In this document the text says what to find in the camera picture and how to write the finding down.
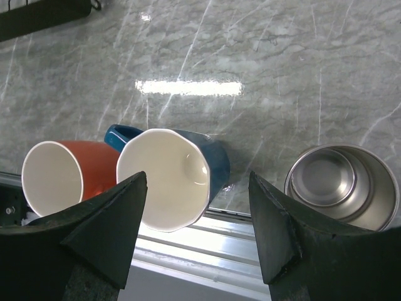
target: mug rim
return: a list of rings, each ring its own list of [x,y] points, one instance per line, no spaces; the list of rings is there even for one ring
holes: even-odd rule
[[[117,168],[116,168],[116,180],[117,180],[117,184],[123,181],[123,180],[119,179],[118,170],[119,170],[119,166],[120,166],[120,161],[122,160],[122,157],[123,157],[124,152],[127,151],[126,149],[128,149],[128,148],[127,148],[128,145],[131,144],[132,142],[134,142],[135,140],[139,139],[139,137],[140,137],[141,135],[150,134],[150,133],[152,133],[152,132],[165,132],[165,133],[172,134],[172,135],[174,135],[174,136],[176,136],[176,137],[179,137],[179,138],[181,138],[182,140],[186,141],[186,142],[187,142],[192,148],[194,148],[194,149],[196,150],[196,152],[202,157],[202,161],[203,161],[204,166],[206,167],[206,170],[207,170],[207,175],[208,175],[208,177],[207,177],[207,194],[206,194],[206,199],[205,199],[205,202],[204,202],[204,204],[203,204],[203,210],[202,210],[195,218],[191,219],[191,220],[188,221],[188,222],[185,222],[185,224],[181,224],[179,227],[174,227],[174,228],[171,228],[171,229],[157,229],[157,228],[154,228],[154,227],[152,227],[152,226],[149,226],[146,222],[144,222],[144,221],[142,220],[142,223],[145,224],[146,227],[148,227],[148,228],[150,228],[150,229],[152,229],[152,230],[162,231],[162,232],[173,232],[173,231],[179,230],[179,229],[181,229],[181,228],[183,228],[183,227],[189,226],[190,224],[195,223],[195,222],[196,222],[197,220],[199,220],[199,218],[202,217],[202,215],[204,214],[204,211],[205,211],[205,209],[207,208],[207,205],[209,204],[209,199],[210,199],[210,195],[211,195],[211,171],[210,171],[210,167],[209,167],[209,165],[208,165],[208,163],[207,163],[207,161],[206,161],[205,156],[203,155],[203,153],[201,152],[201,150],[199,149],[199,147],[198,147],[196,144],[194,144],[192,141],[186,139],[185,137],[181,136],[179,133],[177,133],[175,130],[172,130],[172,129],[158,129],[158,128],[156,128],[156,129],[148,129],[148,130],[144,130],[140,135],[138,135],[138,136],[134,137],[133,139],[129,140],[129,141],[127,142],[127,144],[124,146],[123,150],[121,151],[120,157],[118,157]]]
[[[295,162],[293,163],[293,165],[291,166],[291,169],[288,171],[287,175],[286,175],[286,179],[284,181],[284,193],[285,195],[289,195],[289,189],[290,189],[290,185],[291,185],[291,176],[294,173],[294,170],[297,168],[298,164],[307,156],[309,156],[310,154],[321,150],[321,149],[326,149],[329,147],[348,147],[351,149],[356,149],[358,151],[362,151],[370,156],[372,156],[378,163],[380,163],[380,165],[383,166],[383,168],[386,170],[387,174],[390,176],[391,180],[392,180],[392,184],[393,184],[393,188],[394,188],[394,193],[395,193],[395,203],[394,203],[394,207],[393,210],[391,212],[391,214],[388,216],[386,223],[384,223],[378,230],[376,231],[383,231],[386,230],[388,228],[388,226],[390,226],[390,223],[394,220],[395,215],[397,214],[398,208],[400,206],[400,187],[398,185],[398,181],[397,178],[395,177],[395,174],[393,173],[393,171],[391,170],[391,168],[387,165],[386,162],[384,162],[383,159],[381,159],[379,156],[377,156],[374,152],[364,148],[363,146],[360,145],[356,145],[356,144],[349,144],[349,143],[330,143],[330,144],[323,144],[323,145],[316,145],[313,147],[310,147],[306,150],[304,150],[295,160]]]
[[[77,168],[78,168],[78,171],[79,171],[79,173],[80,173],[81,194],[80,194],[80,200],[78,201],[78,204],[81,203],[81,202],[82,202],[82,199],[83,199],[84,183],[83,183],[83,174],[82,174],[82,170],[81,170],[80,163],[78,162],[78,160],[76,159],[76,157],[74,156],[74,154],[72,153],[72,151],[70,151],[69,148],[67,148],[67,146],[65,146],[65,145],[63,145],[62,143],[57,142],[57,141],[47,140],[47,141],[39,142],[38,144],[34,145],[34,146],[29,150],[29,152],[26,154],[25,159],[24,159],[24,162],[23,162],[23,168],[22,168],[22,170],[21,170],[21,184],[22,184],[22,187],[23,187],[23,191],[26,190],[26,185],[25,185],[25,180],[24,180],[24,170],[25,170],[25,167],[26,167],[26,162],[27,162],[28,158],[30,157],[30,155],[31,155],[37,148],[41,147],[42,145],[46,145],[46,144],[47,144],[47,145],[48,145],[48,144],[53,144],[53,145],[57,145],[57,146],[61,147],[62,149],[64,149],[65,151],[67,151],[67,153],[73,158],[73,160],[74,160],[74,162],[75,162],[75,164],[76,164],[76,166],[77,166]],[[44,215],[40,214],[39,212],[37,212],[36,209],[34,209],[34,207],[33,207],[32,203],[31,203],[31,201],[29,200],[29,198],[28,198],[28,196],[25,194],[25,192],[24,192],[24,196],[25,196],[25,199],[26,199],[27,203],[29,204],[29,207],[30,207],[38,216],[43,217]]]

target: gray marble surface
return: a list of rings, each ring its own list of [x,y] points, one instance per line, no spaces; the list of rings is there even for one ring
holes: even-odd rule
[[[0,43],[0,169],[121,123],[223,141],[217,208],[248,213],[251,169],[282,189],[303,150],[330,142],[363,145],[401,181],[400,22],[399,0],[103,1]]]

